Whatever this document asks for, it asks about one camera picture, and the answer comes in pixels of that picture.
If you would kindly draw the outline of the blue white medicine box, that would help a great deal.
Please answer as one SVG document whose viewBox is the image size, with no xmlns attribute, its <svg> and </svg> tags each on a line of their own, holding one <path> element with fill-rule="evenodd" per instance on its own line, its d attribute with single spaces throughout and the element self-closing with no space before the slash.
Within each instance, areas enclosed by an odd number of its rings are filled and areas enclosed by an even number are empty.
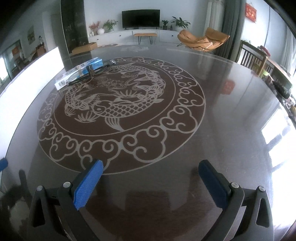
<svg viewBox="0 0 296 241">
<path fill-rule="evenodd" d="M 89 73 L 89 71 L 87 70 L 87 66 L 91 66 L 93 70 L 96 70 L 103 66 L 103 60 L 99 57 L 95 57 L 70 69 L 69 71 L 64 73 L 60 78 L 56 79 L 56 89 L 60 90 L 66 85 L 68 85 L 70 82 L 73 82 L 79 79 L 80 77 L 87 75 Z"/>
</svg>

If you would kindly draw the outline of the white cardboard storage box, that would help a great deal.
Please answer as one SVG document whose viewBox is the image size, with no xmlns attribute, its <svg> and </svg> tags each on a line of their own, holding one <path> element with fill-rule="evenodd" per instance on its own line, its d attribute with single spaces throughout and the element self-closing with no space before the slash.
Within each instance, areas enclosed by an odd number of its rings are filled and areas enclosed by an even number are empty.
<svg viewBox="0 0 296 241">
<path fill-rule="evenodd" d="M 64 69 L 59 48 L 47 52 L 17 75 L 1 93 L 1 157 L 8 167 L 1 184 L 19 184 L 19 171 L 28 173 L 38 147 L 37 117 L 54 78 Z"/>
</svg>

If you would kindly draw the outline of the brown cardboard box on floor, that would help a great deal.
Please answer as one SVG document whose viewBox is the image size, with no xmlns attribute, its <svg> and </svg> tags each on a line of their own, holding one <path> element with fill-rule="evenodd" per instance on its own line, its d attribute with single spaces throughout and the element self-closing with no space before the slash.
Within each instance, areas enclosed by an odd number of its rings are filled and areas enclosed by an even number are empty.
<svg viewBox="0 0 296 241">
<path fill-rule="evenodd" d="M 83 46 L 76 47 L 72 50 L 72 55 L 77 55 L 84 52 L 89 52 L 97 48 L 97 43 L 92 42 Z"/>
</svg>

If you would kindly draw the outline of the dark display cabinet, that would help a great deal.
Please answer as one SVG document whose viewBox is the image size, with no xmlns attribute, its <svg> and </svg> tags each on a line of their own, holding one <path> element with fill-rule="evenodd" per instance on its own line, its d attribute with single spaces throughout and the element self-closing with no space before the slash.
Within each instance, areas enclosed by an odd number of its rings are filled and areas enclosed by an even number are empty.
<svg viewBox="0 0 296 241">
<path fill-rule="evenodd" d="M 86 31 L 84 1 L 61 0 L 61 20 L 68 53 L 88 44 Z"/>
</svg>

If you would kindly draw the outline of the red flower vase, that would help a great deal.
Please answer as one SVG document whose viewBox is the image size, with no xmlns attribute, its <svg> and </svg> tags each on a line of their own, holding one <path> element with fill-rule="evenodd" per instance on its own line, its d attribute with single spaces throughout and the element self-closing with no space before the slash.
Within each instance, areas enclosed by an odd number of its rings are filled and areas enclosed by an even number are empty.
<svg viewBox="0 0 296 241">
<path fill-rule="evenodd" d="M 89 29 L 91 30 L 91 33 L 93 36 L 97 35 L 97 30 L 99 28 L 100 21 L 93 22 L 89 25 Z"/>
</svg>

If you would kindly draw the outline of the dark wooden chair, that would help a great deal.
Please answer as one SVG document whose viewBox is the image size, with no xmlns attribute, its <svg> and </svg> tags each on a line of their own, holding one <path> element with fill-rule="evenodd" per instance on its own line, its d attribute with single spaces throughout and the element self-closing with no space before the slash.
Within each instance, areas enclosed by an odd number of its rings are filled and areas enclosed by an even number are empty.
<svg viewBox="0 0 296 241">
<path fill-rule="evenodd" d="M 250 69 L 259 77 L 272 74 L 274 64 L 269 56 L 260 48 L 251 45 L 249 42 L 241 40 L 237 63 Z"/>
</svg>

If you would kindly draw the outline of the potted green plant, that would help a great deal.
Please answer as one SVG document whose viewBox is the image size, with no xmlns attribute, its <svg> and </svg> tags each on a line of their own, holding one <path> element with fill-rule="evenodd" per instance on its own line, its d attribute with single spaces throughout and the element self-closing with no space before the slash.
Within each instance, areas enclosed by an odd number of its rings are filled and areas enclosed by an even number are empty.
<svg viewBox="0 0 296 241">
<path fill-rule="evenodd" d="M 103 24 L 103 28 L 107 31 L 107 32 L 112 32 L 114 30 L 114 27 L 117 25 L 118 21 L 116 20 L 107 20 L 104 24 Z"/>
</svg>

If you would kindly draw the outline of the orange lounge chair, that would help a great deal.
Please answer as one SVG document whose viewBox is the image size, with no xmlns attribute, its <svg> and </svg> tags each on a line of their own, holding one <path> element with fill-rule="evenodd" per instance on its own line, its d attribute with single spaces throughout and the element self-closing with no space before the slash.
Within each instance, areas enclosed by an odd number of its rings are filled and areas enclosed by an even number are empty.
<svg viewBox="0 0 296 241">
<path fill-rule="evenodd" d="M 230 38 L 229 35 L 212 28 L 207 28 L 202 37 L 196 37 L 188 30 L 181 30 L 177 37 L 183 45 L 201 52 L 211 52 L 222 46 Z"/>
</svg>

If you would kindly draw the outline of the black television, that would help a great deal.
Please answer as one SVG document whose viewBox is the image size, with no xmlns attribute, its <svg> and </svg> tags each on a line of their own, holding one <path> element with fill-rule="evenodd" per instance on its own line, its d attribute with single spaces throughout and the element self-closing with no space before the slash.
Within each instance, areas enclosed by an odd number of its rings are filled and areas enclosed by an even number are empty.
<svg viewBox="0 0 296 241">
<path fill-rule="evenodd" d="M 127 28 L 158 28 L 161 11 L 159 9 L 135 9 L 122 11 L 122 27 Z"/>
</svg>

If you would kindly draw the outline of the white tv cabinet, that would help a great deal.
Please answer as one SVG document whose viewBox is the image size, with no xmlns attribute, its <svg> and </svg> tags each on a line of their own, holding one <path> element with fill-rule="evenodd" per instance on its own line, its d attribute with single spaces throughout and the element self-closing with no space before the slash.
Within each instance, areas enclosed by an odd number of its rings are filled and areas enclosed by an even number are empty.
<svg viewBox="0 0 296 241">
<path fill-rule="evenodd" d="M 106 45 L 179 45 L 179 33 L 170 30 L 124 30 L 112 31 L 88 38 L 89 43 L 96 42 L 97 46 Z"/>
</svg>

